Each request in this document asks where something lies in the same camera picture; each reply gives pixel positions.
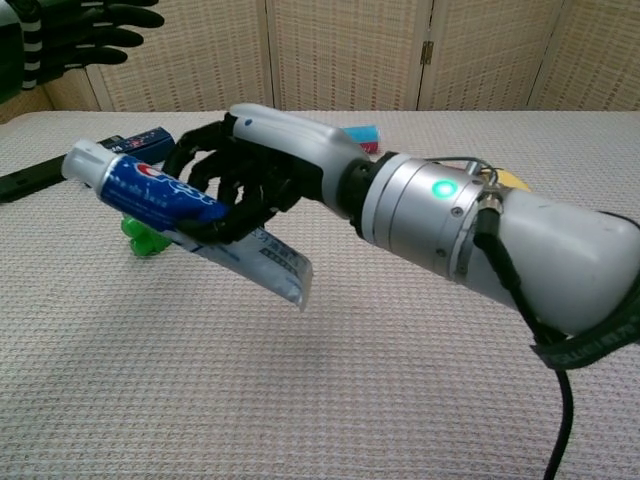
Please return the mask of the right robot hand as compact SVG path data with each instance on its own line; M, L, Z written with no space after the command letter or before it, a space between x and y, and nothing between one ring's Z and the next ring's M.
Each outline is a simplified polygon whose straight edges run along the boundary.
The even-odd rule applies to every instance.
M372 163L340 128L259 104L233 106L222 119L185 132L163 172L205 191L218 180L219 219L186 214L179 232L205 245L230 244L290 210L316 201L355 224Z

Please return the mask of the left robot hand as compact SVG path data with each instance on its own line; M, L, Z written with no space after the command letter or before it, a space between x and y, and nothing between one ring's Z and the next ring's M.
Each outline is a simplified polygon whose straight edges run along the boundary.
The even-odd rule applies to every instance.
M124 63L127 48L144 43L136 27L156 29L164 17L155 1L44 1L39 84L88 65Z

